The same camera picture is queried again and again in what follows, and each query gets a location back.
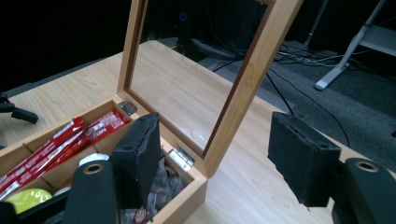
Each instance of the dark background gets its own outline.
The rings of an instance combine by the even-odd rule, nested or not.
[[[329,0],[308,47],[343,54],[377,0]],[[36,82],[123,50],[130,0],[0,0],[0,92]],[[322,0],[305,0],[287,40],[304,43]],[[388,1],[376,22],[393,16]],[[245,0],[151,0],[142,40],[191,38],[244,55],[265,10]],[[186,13],[185,20],[180,13]],[[385,24],[395,27],[395,21]],[[378,52],[356,56],[394,76],[393,57]]]

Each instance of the metal hinge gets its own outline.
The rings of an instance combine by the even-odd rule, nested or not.
[[[169,157],[186,172],[189,171],[195,163],[194,158],[181,147],[174,147],[169,153]]]
[[[119,103],[119,106],[128,116],[131,116],[137,111],[137,106],[132,104],[132,102],[128,100],[122,101],[121,103]]]

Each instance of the glass panel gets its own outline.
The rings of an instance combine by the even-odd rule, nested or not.
[[[131,90],[202,153],[266,5],[148,1]]]

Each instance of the wooden table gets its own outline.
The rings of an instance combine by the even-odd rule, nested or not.
[[[139,61],[153,53],[155,49],[141,47],[135,69],[149,72],[150,66]],[[30,124],[1,114],[0,145],[21,144],[23,138],[52,129],[57,122],[114,95],[121,56],[114,55],[10,98],[16,106],[37,113],[39,120]],[[208,182],[205,203],[187,223],[332,223],[332,202],[327,208],[309,210],[298,204],[282,175],[267,159],[273,111],[278,109],[258,97],[253,100],[218,171]],[[341,160],[349,157],[361,155],[344,148]]]

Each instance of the open wooden box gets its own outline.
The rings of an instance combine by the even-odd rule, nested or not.
[[[267,10],[242,69],[234,84],[227,86],[228,82],[222,77],[157,41],[140,44],[148,1],[132,1],[118,92],[76,117],[82,116],[91,123],[113,108],[128,113],[122,104],[137,108],[135,113],[128,113],[129,125],[147,113],[160,113],[163,153],[167,155],[168,164],[178,170],[188,185],[154,217],[153,223],[183,222],[204,202],[207,180],[219,167],[302,0],[268,0],[264,3],[268,5]],[[136,61],[138,51],[142,55],[140,61]],[[135,63],[146,64],[147,70],[135,71]],[[67,121],[49,132],[36,134],[38,137],[28,137],[22,145],[1,150],[0,175],[42,146]],[[129,125],[97,143],[95,148],[110,154]],[[43,177],[48,182],[37,179],[24,189],[57,191],[73,176],[78,162],[95,152],[95,148],[85,149],[45,174]]]

